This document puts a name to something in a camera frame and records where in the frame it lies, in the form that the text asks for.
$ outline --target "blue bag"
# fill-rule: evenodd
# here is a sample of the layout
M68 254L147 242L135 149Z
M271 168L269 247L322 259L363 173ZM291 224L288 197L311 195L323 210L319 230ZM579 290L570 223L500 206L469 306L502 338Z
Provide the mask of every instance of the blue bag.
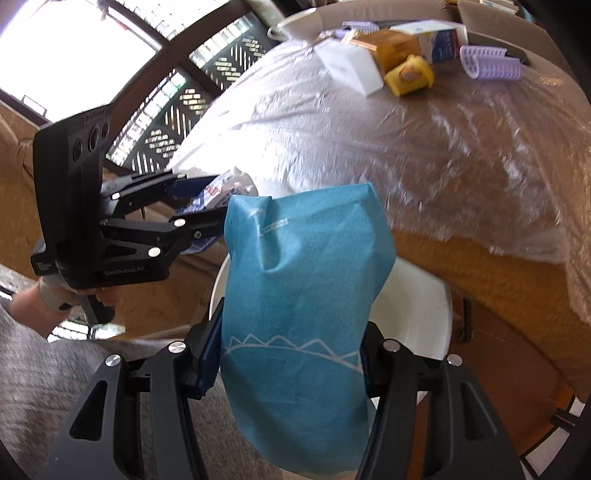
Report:
M359 347L395 258L374 189L233 196L225 238L221 367L238 426L288 471L357 470L375 412Z

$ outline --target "wooden floor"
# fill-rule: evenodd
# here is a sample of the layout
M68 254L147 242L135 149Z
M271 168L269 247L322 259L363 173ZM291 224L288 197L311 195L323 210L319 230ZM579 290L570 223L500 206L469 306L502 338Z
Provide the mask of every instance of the wooden floor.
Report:
M454 298L454 310L461 301ZM567 408L573 390L539 351L491 312L473 305L474 336L463 343L463 320L458 314L450 352L470 366L497 410L518 454L524 453L552 428L557 408ZM427 432L426 401L417 407L413 458L407 480L422 478Z

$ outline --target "white mug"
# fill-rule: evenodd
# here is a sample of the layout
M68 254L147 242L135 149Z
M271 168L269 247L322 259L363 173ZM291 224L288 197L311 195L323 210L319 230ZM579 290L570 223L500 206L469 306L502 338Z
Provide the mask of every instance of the white mug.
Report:
M276 27L271 27L267 37L272 40L303 40L312 42L322 32L322 17L317 9L309 8L287 17Z

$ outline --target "gray shirt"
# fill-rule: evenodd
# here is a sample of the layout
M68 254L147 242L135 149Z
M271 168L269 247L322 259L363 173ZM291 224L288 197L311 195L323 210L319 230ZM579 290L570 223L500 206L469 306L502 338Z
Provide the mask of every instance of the gray shirt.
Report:
M48 343L0 305L0 439L8 452L31 479L38 477L61 424L100 363L111 353L128 361L150 356L164 345L112 340ZM205 398L189 402L210 480L281 480L281 471L242 436L219 377ZM141 431L146 479L156 479L146 394L141 399Z

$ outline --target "silver screw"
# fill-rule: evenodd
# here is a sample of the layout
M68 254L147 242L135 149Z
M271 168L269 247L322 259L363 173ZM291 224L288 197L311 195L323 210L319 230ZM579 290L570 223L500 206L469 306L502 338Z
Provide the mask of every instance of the silver screw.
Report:
M462 357L456 353L450 353L447 356L447 363L453 365L454 367L459 367L463 363L463 361L464 360L462 360Z
M382 345L388 352L398 352L400 350L400 344L391 338L384 340Z
M105 359L105 365L107 367L114 367L116 365L119 365L120 363L121 363L121 356L120 355L109 355Z
M181 353L181 352L184 352L184 350L186 348L187 348L187 345L185 345L184 342L172 342L168 346L168 351L170 353Z

